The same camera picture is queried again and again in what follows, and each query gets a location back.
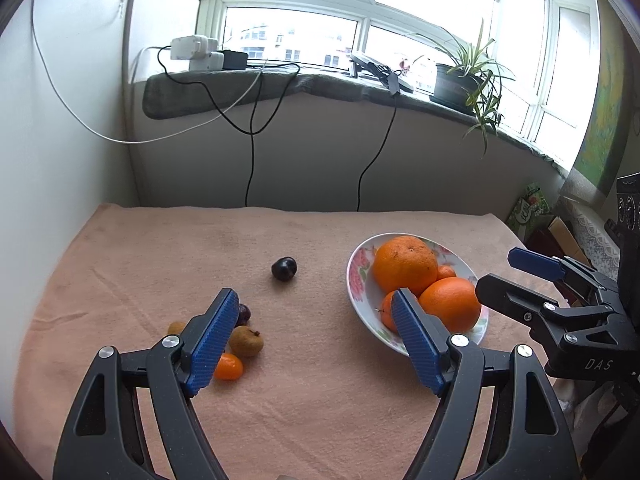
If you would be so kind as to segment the small orange kumquat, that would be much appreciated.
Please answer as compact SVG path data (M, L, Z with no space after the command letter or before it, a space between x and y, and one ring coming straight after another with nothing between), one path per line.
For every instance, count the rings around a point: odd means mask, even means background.
M224 352L214 370L214 378L224 382L233 382L242 377L244 365L242 361L232 353Z

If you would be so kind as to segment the black adapter box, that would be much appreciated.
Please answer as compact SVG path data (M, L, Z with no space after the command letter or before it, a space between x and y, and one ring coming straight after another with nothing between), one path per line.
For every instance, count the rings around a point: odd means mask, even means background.
M222 50L224 55L223 70L246 70L248 53L244 51Z

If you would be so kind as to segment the small mandarin in bowl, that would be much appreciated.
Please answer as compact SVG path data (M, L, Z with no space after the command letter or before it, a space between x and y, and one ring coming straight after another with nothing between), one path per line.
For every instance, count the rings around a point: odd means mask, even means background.
M378 313L380 314L380 319L383 325L392 333L398 335L397 326L393 318L394 293L395 292L392 290L384 297L380 310L378 310Z

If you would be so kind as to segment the small tan longan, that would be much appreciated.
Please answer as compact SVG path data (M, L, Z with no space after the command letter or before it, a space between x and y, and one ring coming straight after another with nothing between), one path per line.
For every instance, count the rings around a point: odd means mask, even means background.
M184 324L183 322L180 322L180 321L172 322L168 326L166 334L168 336L171 336L171 335L180 336L185 327L186 327L186 324Z

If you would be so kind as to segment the white power adapter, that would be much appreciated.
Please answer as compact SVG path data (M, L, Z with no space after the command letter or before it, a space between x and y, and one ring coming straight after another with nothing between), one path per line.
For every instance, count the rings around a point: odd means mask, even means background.
M203 35L175 38L169 50L172 60L189 62L190 72L219 72L224 67L224 55L215 38Z

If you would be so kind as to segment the dark red cherry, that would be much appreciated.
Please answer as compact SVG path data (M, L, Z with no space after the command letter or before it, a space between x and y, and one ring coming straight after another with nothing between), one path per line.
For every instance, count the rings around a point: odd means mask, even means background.
M238 309L239 309L239 315L235 325L236 326L247 325L248 322L250 322L250 317L252 316L252 312L250 312L250 308L247 307L245 304L239 304Z

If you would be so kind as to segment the brown longan with stem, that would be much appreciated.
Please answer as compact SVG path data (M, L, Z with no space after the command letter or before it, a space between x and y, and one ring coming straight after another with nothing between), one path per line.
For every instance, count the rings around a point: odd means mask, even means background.
M236 356L254 358L264 348L264 338L259 330L241 325L232 330L228 341L229 348Z

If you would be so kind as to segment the white floral bowl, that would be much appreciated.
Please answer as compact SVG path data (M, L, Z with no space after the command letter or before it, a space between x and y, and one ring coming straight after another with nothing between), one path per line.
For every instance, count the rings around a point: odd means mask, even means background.
M381 233L361 242L349 257L346 280L349 300L363 325L388 348L402 356L408 356L400 336L389 330L381 321L378 308L381 307L384 294L371 273L375 253L384 243L401 235L401 232ZM429 238L418 236L418 239L434 252L439 264L450 266L458 278L464 278L476 285L476 274L455 252Z

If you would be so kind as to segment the black device on sill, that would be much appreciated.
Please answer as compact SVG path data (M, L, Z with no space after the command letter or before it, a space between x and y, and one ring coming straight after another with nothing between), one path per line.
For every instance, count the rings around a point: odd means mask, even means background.
M390 92L391 96L398 96L402 92L413 93L414 87L405 81L402 70L392 70L390 66L375 61L363 52L355 51L347 55L350 62L349 76L357 79L360 75L368 74L376 79Z

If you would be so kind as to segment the large rough orange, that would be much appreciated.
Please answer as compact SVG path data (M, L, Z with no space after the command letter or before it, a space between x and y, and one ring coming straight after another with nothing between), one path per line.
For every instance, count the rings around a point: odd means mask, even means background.
M408 288L419 296L438 277L434 252L415 236L396 236L375 253L371 272L383 292Z

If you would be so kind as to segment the dark black plum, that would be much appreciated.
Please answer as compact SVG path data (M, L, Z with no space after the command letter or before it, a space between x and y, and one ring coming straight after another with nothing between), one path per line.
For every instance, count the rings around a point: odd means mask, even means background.
M271 265L272 276L280 282L289 282L297 273L297 262L293 257L282 257Z

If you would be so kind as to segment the tiny orange fruit behind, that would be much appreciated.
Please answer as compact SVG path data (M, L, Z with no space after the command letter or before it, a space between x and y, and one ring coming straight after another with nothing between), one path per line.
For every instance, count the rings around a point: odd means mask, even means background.
M451 266L439 266L437 269L438 280L443 280L444 278L455 278L456 276L457 273Z

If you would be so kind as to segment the green patterned bag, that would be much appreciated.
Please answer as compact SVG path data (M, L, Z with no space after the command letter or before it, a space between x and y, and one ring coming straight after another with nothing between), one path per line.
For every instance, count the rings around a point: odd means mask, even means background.
M550 212L551 208L541 187L532 183L526 186L515 201L506 218L506 225L521 242L525 242L539 222L547 218Z

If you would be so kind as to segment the potted spider plant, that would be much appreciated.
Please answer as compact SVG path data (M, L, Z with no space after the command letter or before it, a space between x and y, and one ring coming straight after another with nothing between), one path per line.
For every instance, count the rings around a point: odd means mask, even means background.
M498 134L502 122L500 105L503 83L512 81L510 70L489 55L494 38L485 37L484 22L474 42L462 41L446 28L447 41L430 39L434 49L445 55L447 63L436 64L436 78L431 99L442 106L473 118L473 131L482 135L483 153L488 149L489 136Z

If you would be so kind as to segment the smooth large orange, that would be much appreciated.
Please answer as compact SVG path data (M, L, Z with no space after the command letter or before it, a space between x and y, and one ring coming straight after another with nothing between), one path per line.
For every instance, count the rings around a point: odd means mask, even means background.
M482 306L475 286L464 278L442 278L422 292L419 304L425 313L437 316L450 333L472 330Z

